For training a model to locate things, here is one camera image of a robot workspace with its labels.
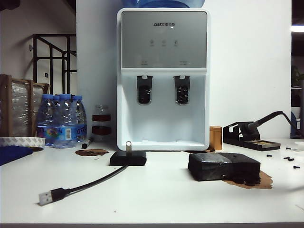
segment copper cylinder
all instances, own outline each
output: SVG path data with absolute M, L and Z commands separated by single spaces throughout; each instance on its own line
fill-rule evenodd
M 222 149 L 222 127 L 210 126 L 209 148 L 214 148 L 216 151 Z

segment usb cable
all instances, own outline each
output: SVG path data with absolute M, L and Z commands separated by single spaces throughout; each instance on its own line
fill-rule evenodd
M 110 174 L 108 174 L 108 175 L 106 175 L 106 176 L 104 176 L 104 177 L 102 177 L 98 180 L 95 180 L 91 183 L 84 184 L 82 186 L 79 186 L 79 187 L 76 187 L 76 188 L 73 188 L 73 189 L 59 188 L 59 189 L 53 189 L 51 191 L 41 193 L 41 194 L 39 194 L 39 205 L 43 206 L 43 205 L 46 205 L 46 204 L 49 204 L 49 203 L 52 203 L 52 202 L 55 202 L 55 201 L 58 201 L 58 200 L 62 200 L 64 197 L 66 197 L 68 195 L 77 193 L 79 191 L 90 188 L 94 185 L 97 185 L 101 182 L 104 182 L 105 180 L 108 180 L 111 177 L 119 174 L 121 171 L 125 170 L 127 167 L 128 167 L 128 165 L 122 166 L 119 169 L 115 170 L 114 172 L 112 172 L 112 173 L 110 173 Z

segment usb plug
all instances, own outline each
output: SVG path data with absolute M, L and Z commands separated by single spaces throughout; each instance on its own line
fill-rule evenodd
M 54 189 L 39 194 L 39 205 L 43 206 L 58 200 L 62 200 L 69 193 L 69 189 Z

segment blue water bottle top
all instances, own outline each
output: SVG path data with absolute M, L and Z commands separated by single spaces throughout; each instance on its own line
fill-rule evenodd
M 60 94 L 60 99 L 71 99 L 71 94 Z
M 53 100 L 58 101 L 60 99 L 59 95 L 54 95 Z
M 82 96 L 81 95 L 75 95 L 73 96 L 73 101 L 81 101 L 82 100 Z
M 205 0 L 122 0 L 124 7 L 201 8 Z
M 42 99 L 53 99 L 53 95 L 52 94 L 43 94 Z

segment green plant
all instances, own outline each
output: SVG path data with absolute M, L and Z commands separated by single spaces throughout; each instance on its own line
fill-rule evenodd
M 291 66 L 291 86 L 299 86 L 301 80 L 304 80 L 304 74 L 300 73 L 297 66 Z

